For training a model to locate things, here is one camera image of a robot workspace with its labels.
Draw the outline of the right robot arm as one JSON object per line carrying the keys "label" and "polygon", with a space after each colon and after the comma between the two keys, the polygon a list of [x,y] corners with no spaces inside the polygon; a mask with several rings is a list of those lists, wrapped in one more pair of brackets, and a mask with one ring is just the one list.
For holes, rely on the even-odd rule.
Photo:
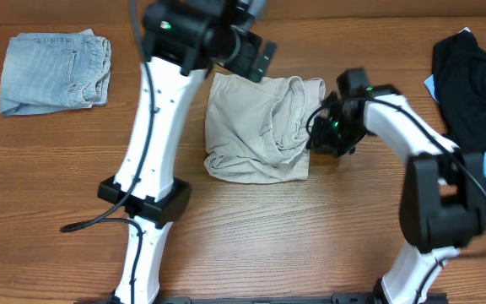
{"label": "right robot arm", "polygon": [[345,70],[308,122],[309,149],[340,157],[367,135],[403,163],[399,224],[405,243],[371,292],[337,293],[334,303],[446,303],[429,293],[443,268],[486,231],[483,157],[437,133],[390,84],[373,86],[362,68]]}

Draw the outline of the beige khaki shorts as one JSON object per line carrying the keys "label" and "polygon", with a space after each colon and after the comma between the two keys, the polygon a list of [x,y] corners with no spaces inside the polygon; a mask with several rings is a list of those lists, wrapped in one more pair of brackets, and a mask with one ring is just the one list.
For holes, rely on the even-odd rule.
{"label": "beige khaki shorts", "polygon": [[310,152],[305,126],[325,94],[320,78],[265,77],[253,83],[217,73],[205,117],[206,170],[237,183],[306,180]]}

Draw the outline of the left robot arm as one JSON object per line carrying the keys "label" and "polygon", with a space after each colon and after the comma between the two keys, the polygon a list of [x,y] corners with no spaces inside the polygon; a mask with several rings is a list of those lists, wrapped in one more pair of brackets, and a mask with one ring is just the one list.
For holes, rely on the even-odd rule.
{"label": "left robot arm", "polygon": [[121,281],[110,303],[153,303],[172,224],[192,193],[174,176],[186,115],[214,65],[259,82],[276,50],[250,31],[264,1],[158,1],[147,7],[138,34],[145,60],[131,139],[118,172],[98,196],[128,217]]}

